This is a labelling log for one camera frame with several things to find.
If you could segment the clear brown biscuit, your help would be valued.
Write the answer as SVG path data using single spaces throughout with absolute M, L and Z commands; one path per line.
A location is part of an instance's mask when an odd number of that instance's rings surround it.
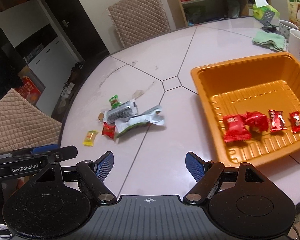
M 99 122 L 102 122 L 103 119 L 104 119 L 104 113 L 100 113 L 100 114 L 98 115 L 98 121 L 99 121 Z

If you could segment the white cartoon mug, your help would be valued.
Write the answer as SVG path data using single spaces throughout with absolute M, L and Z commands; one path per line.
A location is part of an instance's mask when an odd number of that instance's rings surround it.
M 300 61 L 300 31 L 291 29 L 289 33 L 288 52 Z

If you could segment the black white snack sachet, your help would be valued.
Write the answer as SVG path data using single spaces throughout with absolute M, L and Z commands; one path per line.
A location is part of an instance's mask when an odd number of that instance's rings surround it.
M 113 124 L 115 120 L 130 118 L 138 114 L 138 108 L 134 99 L 129 100 L 120 106 L 104 112 L 103 122 Z

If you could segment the quilted beige chair near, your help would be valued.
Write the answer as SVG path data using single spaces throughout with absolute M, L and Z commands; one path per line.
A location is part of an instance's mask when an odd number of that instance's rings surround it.
M 15 89 L 0 99 L 0 153 L 56 144 L 61 127 Z

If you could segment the dark red candy packet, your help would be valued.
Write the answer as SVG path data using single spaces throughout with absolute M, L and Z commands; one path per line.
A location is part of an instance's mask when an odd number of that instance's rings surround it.
M 270 116 L 270 132 L 276 133 L 286 130 L 286 123 L 283 118 L 283 111 L 268 110 Z

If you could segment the small red candy packet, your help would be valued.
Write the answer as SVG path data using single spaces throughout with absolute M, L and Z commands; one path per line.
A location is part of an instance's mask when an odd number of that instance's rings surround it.
M 289 120 L 292 127 L 293 133 L 299 133 L 300 132 L 300 112 L 294 111 L 289 114 Z

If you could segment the green cleaning cloth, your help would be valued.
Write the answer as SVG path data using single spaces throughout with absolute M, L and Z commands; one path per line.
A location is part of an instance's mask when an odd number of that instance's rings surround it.
M 253 38 L 252 43 L 257 46 L 268 48 L 273 51 L 286 51 L 287 40 L 282 35 L 276 33 L 266 33 L 265 31 L 258 31 Z

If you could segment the crumpled red snack packet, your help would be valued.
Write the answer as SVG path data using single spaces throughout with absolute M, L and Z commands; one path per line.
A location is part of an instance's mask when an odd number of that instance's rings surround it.
M 268 117 L 258 111 L 246 112 L 244 124 L 250 128 L 250 130 L 258 133 L 267 132 L 269 129 Z

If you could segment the green wrapped candy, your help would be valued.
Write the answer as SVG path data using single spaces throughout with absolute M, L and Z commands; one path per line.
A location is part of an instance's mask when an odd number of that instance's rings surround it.
M 117 94 L 109 99 L 109 103 L 111 105 L 111 109 L 115 109 L 121 105 L 121 102 Z

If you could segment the quilted beige chair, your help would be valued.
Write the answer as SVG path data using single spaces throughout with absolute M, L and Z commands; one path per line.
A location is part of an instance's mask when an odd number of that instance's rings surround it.
M 161 0 L 120 0 L 107 11 L 123 47 L 171 31 Z
M 0 99 L 0 153 L 56 144 L 61 127 L 15 89 Z

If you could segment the grey phone stand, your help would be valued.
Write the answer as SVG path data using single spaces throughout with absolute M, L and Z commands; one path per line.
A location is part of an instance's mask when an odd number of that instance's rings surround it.
M 260 23 L 263 25 L 261 29 L 266 33 L 277 33 L 278 19 L 275 17 L 275 12 L 266 10 L 260 19 Z

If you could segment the patterned grey mug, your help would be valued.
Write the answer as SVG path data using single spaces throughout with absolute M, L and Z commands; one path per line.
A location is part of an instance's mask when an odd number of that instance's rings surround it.
M 298 30 L 298 26 L 285 20 L 279 20 L 279 32 L 286 39 L 289 40 L 290 30 Z

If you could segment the white cabinet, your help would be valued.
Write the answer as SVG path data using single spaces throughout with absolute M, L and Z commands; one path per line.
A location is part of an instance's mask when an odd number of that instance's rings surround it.
M 45 86 L 36 107 L 48 116 L 53 113 L 76 62 L 64 42 L 57 37 L 29 63 L 30 69 Z

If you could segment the wooden shelf unit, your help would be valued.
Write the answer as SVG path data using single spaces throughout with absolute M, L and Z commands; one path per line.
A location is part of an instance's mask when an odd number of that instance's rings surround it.
M 253 16 L 254 0 L 166 0 L 176 29 L 215 20 Z

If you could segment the quilted beige chair far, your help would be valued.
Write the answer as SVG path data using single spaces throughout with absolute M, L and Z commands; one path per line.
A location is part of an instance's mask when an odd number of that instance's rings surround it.
M 123 47 L 171 31 L 161 0 L 120 0 L 107 11 Z

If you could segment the yellow candy packet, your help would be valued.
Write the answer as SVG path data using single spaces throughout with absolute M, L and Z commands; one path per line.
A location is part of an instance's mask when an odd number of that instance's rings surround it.
M 90 130 L 87 132 L 85 139 L 83 140 L 84 146 L 93 147 L 96 136 L 98 135 L 97 130 Z

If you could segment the green tissue box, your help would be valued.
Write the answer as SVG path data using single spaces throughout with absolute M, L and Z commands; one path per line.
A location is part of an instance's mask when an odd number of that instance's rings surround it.
M 254 0 L 255 3 L 253 4 L 253 16 L 257 20 L 262 20 L 263 16 L 266 16 L 266 18 L 269 20 L 269 22 L 272 21 L 272 19 L 280 18 L 280 13 L 272 7 L 267 0 Z

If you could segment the large red snack packet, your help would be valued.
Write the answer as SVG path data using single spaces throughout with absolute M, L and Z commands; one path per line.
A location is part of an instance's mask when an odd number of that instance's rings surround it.
M 251 134 L 246 129 L 244 119 L 241 115 L 224 116 L 223 124 L 225 126 L 225 135 L 223 139 L 226 143 L 251 139 Z

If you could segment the red candy packet on table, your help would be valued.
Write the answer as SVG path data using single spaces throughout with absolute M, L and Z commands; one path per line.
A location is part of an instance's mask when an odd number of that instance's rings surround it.
M 108 136 L 110 139 L 114 139 L 115 137 L 115 125 L 108 124 L 106 122 L 103 123 L 102 135 Z

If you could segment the orange plastic tray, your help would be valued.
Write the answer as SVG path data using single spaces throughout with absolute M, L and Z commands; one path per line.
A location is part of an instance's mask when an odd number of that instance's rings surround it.
M 218 161 L 264 165 L 300 151 L 289 114 L 300 112 L 300 62 L 290 53 L 245 57 L 193 68 L 191 76 L 207 118 Z M 250 140 L 226 143 L 223 117 L 269 109 L 283 111 L 286 130 L 253 134 Z

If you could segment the silver foil snack bag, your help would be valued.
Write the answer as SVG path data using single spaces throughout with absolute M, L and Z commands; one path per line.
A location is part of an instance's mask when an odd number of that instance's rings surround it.
M 115 138 L 119 138 L 137 127 L 150 125 L 163 126 L 165 124 L 165 119 L 160 115 L 161 112 L 162 107 L 157 105 L 140 115 L 115 120 Z

